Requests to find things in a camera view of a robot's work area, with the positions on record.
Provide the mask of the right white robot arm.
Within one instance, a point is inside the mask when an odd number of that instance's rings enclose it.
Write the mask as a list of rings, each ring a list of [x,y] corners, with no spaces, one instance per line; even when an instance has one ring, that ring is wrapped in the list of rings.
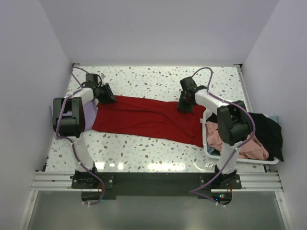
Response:
[[[215,167],[214,184],[225,188],[236,174],[236,162],[241,146],[249,141],[248,136],[255,135],[255,123],[246,111],[243,101],[230,102],[209,92],[206,86],[197,86],[192,77],[180,81],[180,93],[177,109],[192,112],[200,105],[212,112],[217,119],[218,133],[222,140],[222,152]]]

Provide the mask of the red t shirt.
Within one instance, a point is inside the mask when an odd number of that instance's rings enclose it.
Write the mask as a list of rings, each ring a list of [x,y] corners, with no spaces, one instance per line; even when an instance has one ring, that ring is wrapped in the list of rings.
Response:
[[[97,105],[92,129],[97,132],[161,138],[203,147],[202,125],[205,107],[196,105],[190,113],[177,110],[177,102],[116,96],[114,103]]]

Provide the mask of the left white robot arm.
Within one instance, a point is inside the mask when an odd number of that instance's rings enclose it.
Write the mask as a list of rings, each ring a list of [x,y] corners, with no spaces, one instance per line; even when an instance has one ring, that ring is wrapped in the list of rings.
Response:
[[[53,99],[52,122],[55,136],[69,142],[78,172],[86,172],[82,182],[89,188],[99,184],[99,176],[95,173],[95,163],[90,156],[84,139],[86,117],[84,105],[95,102],[111,104],[117,101],[108,83],[104,83],[98,74],[87,73],[85,82],[73,94]]]

